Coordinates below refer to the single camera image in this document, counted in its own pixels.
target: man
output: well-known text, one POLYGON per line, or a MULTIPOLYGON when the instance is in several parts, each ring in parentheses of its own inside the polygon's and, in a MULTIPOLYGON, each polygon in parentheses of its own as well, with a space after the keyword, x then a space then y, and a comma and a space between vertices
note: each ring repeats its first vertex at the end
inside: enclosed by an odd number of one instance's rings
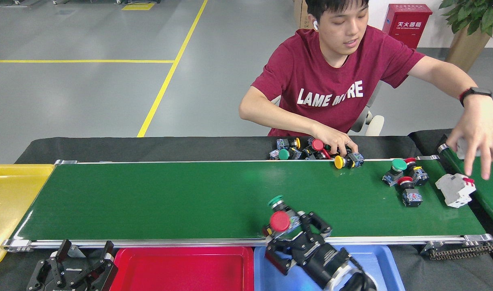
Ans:
POLYGON ((447 140, 468 141, 465 172, 481 152, 482 178, 493 160, 493 100, 457 66, 407 48, 367 26, 369 0, 306 0, 314 30, 298 30, 281 44, 239 106, 242 119, 272 127, 270 136, 311 135, 346 154, 358 151, 347 132, 379 80, 394 88, 408 75, 461 100, 464 113, 447 140), (280 105, 271 100, 281 96, 280 105))

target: plant pot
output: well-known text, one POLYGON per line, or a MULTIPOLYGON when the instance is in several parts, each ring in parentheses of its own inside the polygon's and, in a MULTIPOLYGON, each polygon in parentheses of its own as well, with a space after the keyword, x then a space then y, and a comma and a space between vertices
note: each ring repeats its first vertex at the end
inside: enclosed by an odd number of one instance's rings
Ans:
POLYGON ((468 72, 491 37, 479 29, 468 35, 468 27, 455 33, 446 61, 468 72))

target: potted plant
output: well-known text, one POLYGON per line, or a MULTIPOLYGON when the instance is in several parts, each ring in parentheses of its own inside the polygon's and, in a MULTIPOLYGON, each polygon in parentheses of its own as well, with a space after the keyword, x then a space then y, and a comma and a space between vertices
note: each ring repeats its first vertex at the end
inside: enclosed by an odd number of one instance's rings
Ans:
POLYGON ((455 34, 446 61, 467 72, 493 35, 493 0, 442 0, 455 34))

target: yellow tray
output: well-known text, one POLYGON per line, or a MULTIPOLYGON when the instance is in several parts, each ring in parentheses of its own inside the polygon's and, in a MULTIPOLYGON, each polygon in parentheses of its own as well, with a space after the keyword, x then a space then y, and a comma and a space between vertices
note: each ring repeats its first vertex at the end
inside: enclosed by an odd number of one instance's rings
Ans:
MULTIPOLYGON (((0 245, 15 230, 53 169, 52 164, 0 164, 0 245)), ((0 247, 0 261, 5 254, 0 247)))

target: white wall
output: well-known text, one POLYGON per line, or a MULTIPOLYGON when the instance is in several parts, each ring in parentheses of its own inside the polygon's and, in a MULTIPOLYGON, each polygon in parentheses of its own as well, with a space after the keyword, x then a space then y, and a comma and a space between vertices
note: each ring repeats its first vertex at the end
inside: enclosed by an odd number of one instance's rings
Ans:
MULTIPOLYGON (((387 15, 388 4, 426 4, 433 14, 430 15, 421 40, 419 48, 449 48, 453 39, 451 27, 447 25, 446 13, 450 8, 439 10, 441 0, 372 0, 369 2, 369 25, 383 28, 387 15)), ((489 40, 486 48, 493 48, 493 38, 489 40)))

